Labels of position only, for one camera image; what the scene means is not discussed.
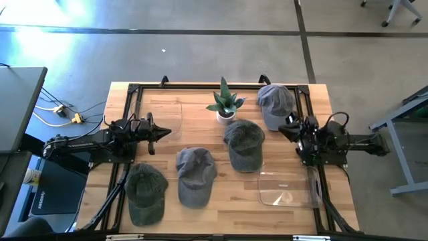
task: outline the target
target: cap brim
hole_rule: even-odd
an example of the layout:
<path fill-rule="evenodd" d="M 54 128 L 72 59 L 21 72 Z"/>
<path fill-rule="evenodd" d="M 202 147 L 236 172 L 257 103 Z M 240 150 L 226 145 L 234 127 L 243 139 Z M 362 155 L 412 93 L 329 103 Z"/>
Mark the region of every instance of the cap brim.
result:
<path fill-rule="evenodd" d="M 140 208 L 128 200 L 129 216 L 135 226 L 144 226 L 159 222 L 165 211 L 165 198 L 156 201 L 153 205 Z"/>
<path fill-rule="evenodd" d="M 229 148 L 230 164 L 235 171 L 239 172 L 255 172 L 259 171 L 263 165 L 263 151 L 261 145 L 253 148 L 246 155 L 240 155 Z"/>
<path fill-rule="evenodd" d="M 209 202 L 213 183 L 207 183 L 205 187 L 195 190 L 188 188 L 179 179 L 179 199 L 180 202 L 189 208 L 203 208 Z"/>
<path fill-rule="evenodd" d="M 261 108 L 263 112 L 263 119 L 265 121 L 266 127 L 271 131 L 278 131 L 278 127 L 287 124 L 288 116 L 274 116 L 269 114 L 266 108 Z"/>

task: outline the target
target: white cable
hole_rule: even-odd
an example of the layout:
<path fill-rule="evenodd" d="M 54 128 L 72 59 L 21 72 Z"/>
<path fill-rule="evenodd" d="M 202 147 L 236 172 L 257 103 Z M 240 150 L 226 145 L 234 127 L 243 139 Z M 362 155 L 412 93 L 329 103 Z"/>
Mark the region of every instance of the white cable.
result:
<path fill-rule="evenodd" d="M 45 123 L 46 125 L 48 125 L 48 126 L 50 126 L 50 127 L 64 127 L 64 126 L 66 126 L 66 125 L 71 124 L 71 122 L 64 123 L 64 124 L 60 124 L 60 125 L 53 125 L 53 124 L 49 124 L 49 123 L 45 122 L 45 120 L 43 120 L 43 119 L 42 119 L 38 114 L 35 114 L 34 112 L 33 112 L 33 114 L 34 114 L 34 115 L 35 115 L 35 117 L 37 117 L 41 122 Z"/>
<path fill-rule="evenodd" d="M 40 110 L 55 110 L 55 108 L 44 108 L 40 106 L 35 106 L 36 108 L 39 108 Z"/>

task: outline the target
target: plant leaf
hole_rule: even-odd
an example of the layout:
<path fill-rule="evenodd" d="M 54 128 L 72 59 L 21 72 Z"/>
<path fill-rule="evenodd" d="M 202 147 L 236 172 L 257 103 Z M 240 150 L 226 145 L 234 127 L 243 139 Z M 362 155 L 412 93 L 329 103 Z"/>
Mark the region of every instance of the plant leaf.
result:
<path fill-rule="evenodd" d="M 239 107 L 241 107 L 242 106 L 242 104 L 243 104 L 243 102 L 245 101 L 245 99 L 246 98 L 239 98 L 239 99 L 237 99 L 236 101 L 235 101 L 235 106 L 236 106 L 236 108 L 239 108 Z"/>
<path fill-rule="evenodd" d="M 232 105 L 231 107 L 225 107 L 226 113 L 236 112 L 236 106 Z"/>
<path fill-rule="evenodd" d="M 221 104 L 223 104 L 223 106 L 225 106 L 226 99 L 221 98 L 220 95 L 216 92 L 214 92 L 214 99 L 215 99 L 216 103 L 221 103 Z"/>
<path fill-rule="evenodd" d="M 237 95 L 238 95 L 238 93 L 232 94 L 232 103 L 235 103 Z"/>
<path fill-rule="evenodd" d="M 223 77 L 221 77 L 220 96 L 226 100 L 231 98 L 229 87 L 227 86 L 227 82 Z"/>
<path fill-rule="evenodd" d="M 207 106 L 207 110 L 212 110 L 212 111 L 218 111 L 218 112 L 225 113 L 224 108 L 221 105 L 219 105 L 219 104 L 210 104 L 209 106 Z"/>

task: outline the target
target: desk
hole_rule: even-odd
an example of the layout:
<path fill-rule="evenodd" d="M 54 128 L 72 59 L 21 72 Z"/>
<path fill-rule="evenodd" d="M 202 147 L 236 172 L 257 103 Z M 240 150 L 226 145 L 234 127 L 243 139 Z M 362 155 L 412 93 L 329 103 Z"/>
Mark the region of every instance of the desk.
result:
<path fill-rule="evenodd" d="M 122 118 L 129 84 L 112 83 L 105 110 L 107 121 Z M 313 111 L 320 125 L 324 125 L 332 113 L 327 87 L 323 84 L 312 84 L 309 89 Z M 279 132 L 266 129 L 260 107 L 255 102 L 257 91 L 232 92 L 237 92 L 240 97 L 247 97 L 237 117 L 255 122 L 265 132 L 263 168 L 290 174 L 290 181 L 301 180 L 301 177 L 306 175 L 306 170 L 294 150 L 296 144 L 290 143 Z M 156 225 L 136 227 L 130 221 L 126 200 L 120 233 L 315 234 L 312 208 L 265 206 L 258 202 L 258 174 L 238 173 L 232 169 L 227 147 L 222 141 L 224 126 L 217 122 L 215 112 L 205 110 L 205 107 L 213 102 L 211 90 L 156 89 L 143 92 L 140 117 L 147 111 L 153 111 L 157 125 L 167 128 L 173 126 L 171 136 L 155 144 L 156 155 L 150 156 L 146 143 L 143 142 L 139 143 L 135 159 L 135 163 L 150 163 L 155 166 L 168 179 L 165 214 L 163 220 Z M 215 179 L 211 199 L 204 209 L 186 208 L 178 199 L 175 161 L 177 153 L 184 147 L 205 147 L 216 161 L 219 174 Z M 103 163 L 90 172 L 78 215 L 79 228 L 90 221 L 106 199 L 111 169 L 111 164 Z M 358 229 L 345 174 L 337 167 L 326 166 L 326 176 L 333 204 L 347 222 Z M 109 224 L 112 223 L 116 204 L 113 203 L 112 207 Z"/>

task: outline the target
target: potted plant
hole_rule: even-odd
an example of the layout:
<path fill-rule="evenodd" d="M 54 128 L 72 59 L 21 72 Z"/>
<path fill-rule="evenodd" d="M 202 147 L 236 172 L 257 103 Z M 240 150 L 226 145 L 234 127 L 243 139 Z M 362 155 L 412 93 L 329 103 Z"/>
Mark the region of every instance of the potted plant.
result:
<path fill-rule="evenodd" d="M 235 120 L 236 110 L 242 106 L 245 98 L 236 99 L 237 93 L 231 94 L 226 80 L 221 77 L 220 95 L 214 92 L 216 104 L 207 106 L 208 110 L 217 111 L 217 120 L 227 125 Z"/>

